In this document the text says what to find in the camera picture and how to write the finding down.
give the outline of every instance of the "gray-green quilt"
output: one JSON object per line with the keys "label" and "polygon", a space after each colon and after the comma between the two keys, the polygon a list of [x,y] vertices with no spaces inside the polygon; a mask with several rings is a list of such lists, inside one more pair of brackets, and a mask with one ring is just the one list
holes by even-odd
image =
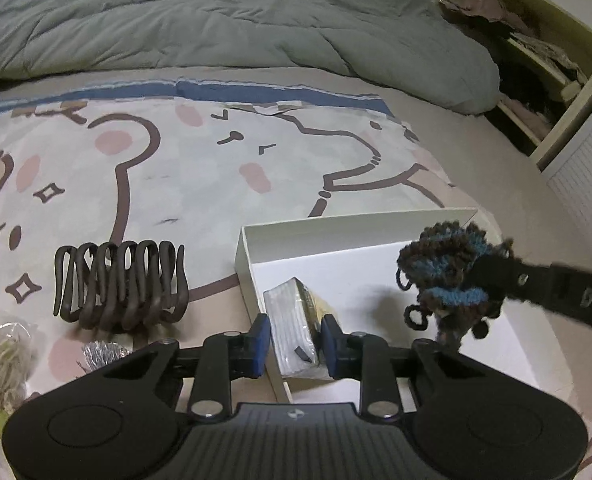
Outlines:
{"label": "gray-green quilt", "polygon": [[0,78],[166,66],[308,66],[462,113],[498,69],[429,0],[0,0]]}

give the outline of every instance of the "brown hair clip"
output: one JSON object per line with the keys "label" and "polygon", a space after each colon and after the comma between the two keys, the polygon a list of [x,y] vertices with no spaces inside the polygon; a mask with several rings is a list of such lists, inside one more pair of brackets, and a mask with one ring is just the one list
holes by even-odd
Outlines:
{"label": "brown hair clip", "polygon": [[[70,260],[63,290],[65,254]],[[167,241],[159,246],[152,240],[139,244],[126,241],[120,246],[89,242],[77,249],[63,246],[54,258],[54,316],[60,314],[69,323],[77,321],[81,328],[98,327],[107,332],[128,332],[141,324],[175,323],[189,303],[184,256],[184,246],[176,254]]]}

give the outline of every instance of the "blue fabric border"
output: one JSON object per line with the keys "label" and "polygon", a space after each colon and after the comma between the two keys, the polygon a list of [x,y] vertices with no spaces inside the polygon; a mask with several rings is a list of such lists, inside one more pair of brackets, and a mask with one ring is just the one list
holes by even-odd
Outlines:
{"label": "blue fabric border", "polygon": [[183,97],[194,101],[272,103],[305,101],[317,106],[361,108],[393,116],[385,102],[375,94],[343,95],[307,87],[280,87],[252,83],[216,81],[148,81],[111,83],[31,100],[0,101],[0,113],[13,108],[79,99],[129,99],[141,97]]}

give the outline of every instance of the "beige bed sheet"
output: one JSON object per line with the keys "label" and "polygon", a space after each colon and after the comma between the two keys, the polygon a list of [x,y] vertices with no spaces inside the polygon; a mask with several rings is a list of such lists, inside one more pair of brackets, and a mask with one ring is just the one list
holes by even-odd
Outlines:
{"label": "beige bed sheet", "polygon": [[[108,81],[193,78],[199,80],[251,81],[283,86],[306,85],[312,88],[347,94],[379,94],[395,116],[412,125],[423,145],[438,159],[451,180],[495,216],[502,233],[515,240],[516,253],[534,263],[563,262],[592,268],[592,257],[569,215],[553,192],[546,186],[540,171],[485,118],[462,116],[435,105],[412,98],[403,92],[380,88],[355,78],[333,75],[308,68],[220,69],[183,68],[138,70],[128,72],[81,73],[57,76],[21,84],[0,92],[0,98],[32,98],[59,94]],[[243,329],[246,320],[239,319],[243,307],[238,289],[236,298],[227,298],[228,314]],[[524,308],[528,316],[530,307]],[[192,323],[204,327],[193,332],[191,340],[218,332],[208,309],[195,304]],[[571,370],[573,385],[560,371],[560,389],[553,391],[592,420],[592,329],[577,323],[549,316],[562,351]],[[537,330],[529,334],[538,338]],[[264,400],[271,396],[264,388],[252,390],[236,386],[237,400]]]}

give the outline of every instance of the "open cardboard box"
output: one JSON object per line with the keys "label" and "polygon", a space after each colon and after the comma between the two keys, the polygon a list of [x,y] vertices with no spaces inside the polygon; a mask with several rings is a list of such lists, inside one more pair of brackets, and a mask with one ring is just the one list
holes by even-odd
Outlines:
{"label": "open cardboard box", "polygon": [[[396,258],[403,246],[436,222],[474,221],[492,244],[500,233],[477,208],[434,209],[308,218],[243,227],[236,251],[236,272],[250,319],[265,313],[263,292],[296,276],[335,311],[343,332],[374,333],[393,346],[408,347],[415,338],[434,338],[435,322],[414,332],[403,311],[415,303],[416,290],[397,288]],[[540,308],[506,301],[503,314],[490,322],[489,336],[463,340],[461,352],[532,386],[559,394],[573,390],[572,378],[557,339]],[[283,379],[273,348],[266,370],[278,402],[358,402],[353,380]],[[411,402],[400,382],[403,404]]]}

